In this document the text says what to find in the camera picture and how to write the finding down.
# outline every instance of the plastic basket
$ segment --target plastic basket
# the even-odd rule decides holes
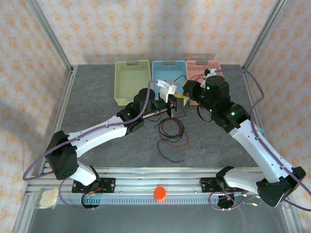
[[[138,92],[151,80],[148,60],[116,62],[115,100],[119,106],[133,102]]]
[[[152,80],[175,81],[178,84],[176,93],[183,94],[183,84],[187,79],[187,67],[185,61],[153,61],[152,62]],[[158,99],[160,87],[153,85],[155,99]]]
[[[200,74],[204,74],[206,69],[220,69],[220,64],[217,61],[186,61],[187,64],[187,73],[188,80],[196,80],[200,83],[203,82],[203,79],[199,76]],[[190,105],[198,105],[197,102],[190,100]]]

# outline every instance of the floral wallpaper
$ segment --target floral wallpaper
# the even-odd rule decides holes
[[[74,65],[214,55],[222,64],[242,64],[277,0],[38,2]]]
[[[44,151],[67,74],[25,0],[0,2],[0,225],[10,233]]]
[[[259,80],[265,99],[259,116],[271,144],[307,175],[311,188],[311,4],[290,0],[283,16],[264,45],[251,72]],[[252,84],[253,92],[259,93]],[[297,204],[311,208],[311,197],[303,188],[294,192]],[[307,233],[311,213],[299,211]]]

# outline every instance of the blue basket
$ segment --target blue basket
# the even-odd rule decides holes
[[[183,84],[187,80],[187,65],[185,61],[153,61],[152,80],[175,81],[177,83],[176,93],[183,94]],[[160,87],[153,85],[155,99],[158,99]]]

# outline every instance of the yellow basket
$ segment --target yellow basket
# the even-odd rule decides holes
[[[133,102],[138,92],[151,80],[148,60],[116,62],[115,100],[119,106]]]

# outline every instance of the pink basket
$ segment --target pink basket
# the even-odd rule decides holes
[[[188,73],[188,80],[196,80],[200,83],[203,82],[203,75],[206,69],[216,69],[219,70],[220,64],[217,61],[186,61],[187,64],[187,73]],[[190,100],[190,105],[198,105],[195,101]]]

